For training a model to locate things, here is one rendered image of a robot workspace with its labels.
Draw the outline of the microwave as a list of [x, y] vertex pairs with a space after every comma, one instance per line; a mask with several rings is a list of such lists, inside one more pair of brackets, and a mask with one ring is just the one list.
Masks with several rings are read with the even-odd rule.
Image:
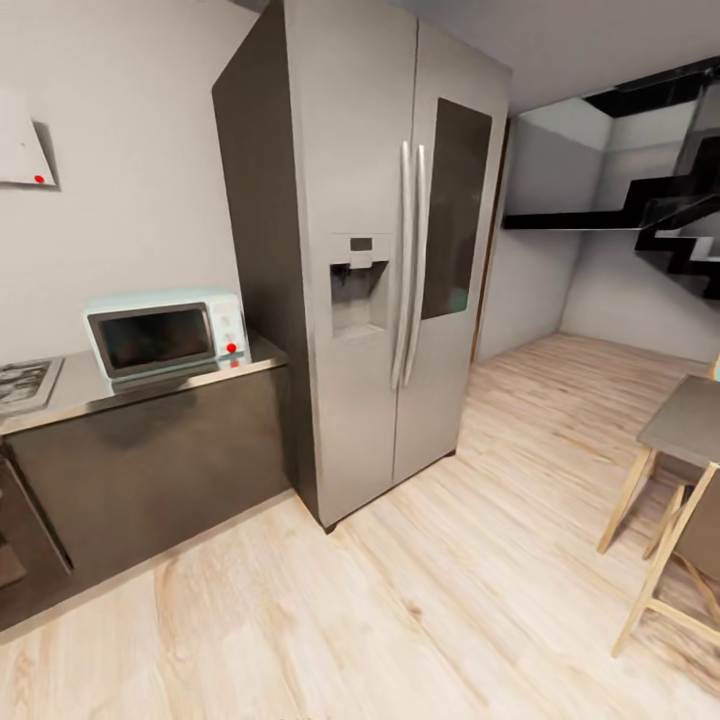
[[107, 381], [247, 350], [239, 298], [217, 285], [97, 295], [82, 316]]

